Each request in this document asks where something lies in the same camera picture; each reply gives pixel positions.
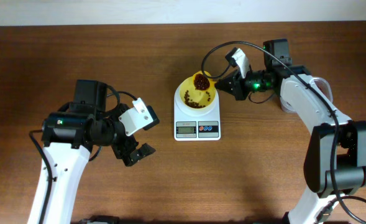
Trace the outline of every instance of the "yellow cup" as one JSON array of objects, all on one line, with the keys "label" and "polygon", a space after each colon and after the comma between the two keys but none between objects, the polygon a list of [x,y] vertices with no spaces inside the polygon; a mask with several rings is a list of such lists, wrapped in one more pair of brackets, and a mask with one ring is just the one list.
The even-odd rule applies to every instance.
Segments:
[{"label": "yellow cup", "polygon": [[216,88],[214,87],[213,80],[208,78],[209,88],[206,90],[197,90],[194,85],[194,80],[197,75],[202,75],[201,71],[195,73],[192,77],[188,77],[180,85],[180,97],[185,105],[192,107],[194,109],[200,109],[209,106],[216,95]]}]

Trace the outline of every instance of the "white scale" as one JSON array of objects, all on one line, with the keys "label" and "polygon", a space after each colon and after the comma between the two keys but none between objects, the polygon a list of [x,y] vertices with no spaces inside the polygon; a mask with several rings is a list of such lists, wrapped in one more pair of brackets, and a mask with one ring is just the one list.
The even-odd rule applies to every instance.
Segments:
[{"label": "white scale", "polygon": [[175,128],[177,141],[215,141],[220,139],[219,95],[204,108],[191,108],[180,98],[180,86],[175,92]]}]

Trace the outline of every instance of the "wooden table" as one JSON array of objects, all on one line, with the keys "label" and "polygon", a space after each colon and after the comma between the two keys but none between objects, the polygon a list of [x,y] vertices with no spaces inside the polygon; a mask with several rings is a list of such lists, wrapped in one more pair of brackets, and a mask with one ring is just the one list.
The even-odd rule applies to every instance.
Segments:
[{"label": "wooden table", "polygon": [[[294,64],[328,80],[341,111],[366,120],[366,22],[0,27],[0,223],[27,221],[40,171],[28,132],[73,99],[76,79],[101,80],[142,97],[161,123],[136,134],[157,152],[134,167],[124,167],[111,148],[86,166],[73,221],[92,215],[183,222],[281,218],[306,186],[310,135],[296,114],[280,109],[278,98],[255,105],[220,93],[220,141],[177,142],[172,135],[173,94],[208,50],[230,40],[261,45],[278,38],[289,40]],[[242,48],[254,70],[264,68],[260,52]],[[230,49],[212,56],[207,70],[221,72]],[[110,100],[108,108],[114,104]],[[366,198],[366,188],[357,195]],[[365,205],[347,204],[366,219]],[[340,207],[331,217],[348,219]]]}]

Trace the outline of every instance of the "brown wooden surface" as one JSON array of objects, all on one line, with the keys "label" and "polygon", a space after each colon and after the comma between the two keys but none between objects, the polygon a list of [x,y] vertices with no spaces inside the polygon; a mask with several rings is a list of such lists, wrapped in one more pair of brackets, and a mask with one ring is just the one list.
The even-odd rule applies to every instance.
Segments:
[{"label": "brown wooden surface", "polygon": [[[328,80],[341,111],[366,120],[366,22],[0,27],[0,223],[27,221],[40,171],[27,133],[72,100],[79,78],[142,97],[161,123],[136,134],[157,152],[134,167],[124,167],[110,148],[86,166],[73,221],[91,215],[184,222],[281,218],[306,186],[310,135],[278,99],[255,105],[220,93],[220,141],[176,142],[172,133],[175,89],[199,70],[208,50],[230,40],[261,45],[282,37],[290,41],[295,64]],[[242,48],[252,68],[263,69],[262,54]],[[207,70],[221,72],[229,49],[209,59]],[[366,198],[366,188],[357,195]],[[365,205],[347,204],[366,218]],[[338,207],[332,219],[348,216]]]}]

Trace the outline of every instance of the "robotic arm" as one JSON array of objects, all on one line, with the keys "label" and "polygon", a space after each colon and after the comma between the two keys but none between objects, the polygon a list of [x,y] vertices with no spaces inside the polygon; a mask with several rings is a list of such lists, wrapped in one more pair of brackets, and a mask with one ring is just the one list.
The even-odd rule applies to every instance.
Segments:
[{"label": "robotic arm", "polygon": [[[117,159],[132,166],[155,152],[139,143],[133,134],[159,123],[151,106],[133,97],[133,108],[120,103],[119,93],[105,83],[78,80],[73,102],[51,113],[43,122],[43,150],[39,183],[28,223],[70,223],[79,180],[93,146],[111,146]],[[107,96],[118,104],[105,111]]]},{"label": "robotic arm", "polygon": [[[264,42],[263,49],[289,66],[334,111],[339,124],[338,143],[348,149],[346,154],[335,155],[334,158],[334,175],[340,195],[352,195],[366,186],[366,121],[352,121],[328,100],[304,66],[292,66],[286,39]],[[246,56],[242,54],[241,49],[234,48],[226,55],[229,65],[239,66],[240,69],[219,80],[216,88],[234,95],[236,100],[246,100],[249,93],[256,91],[274,90],[297,112],[311,134],[304,161],[307,188],[297,206],[285,214],[283,221],[291,224],[322,223],[336,206],[336,203],[330,204],[336,198],[330,166],[335,120],[319,96],[268,54],[264,54],[265,70],[253,72],[249,65],[247,73],[242,75],[245,70],[242,68],[248,67],[242,59]]]}]

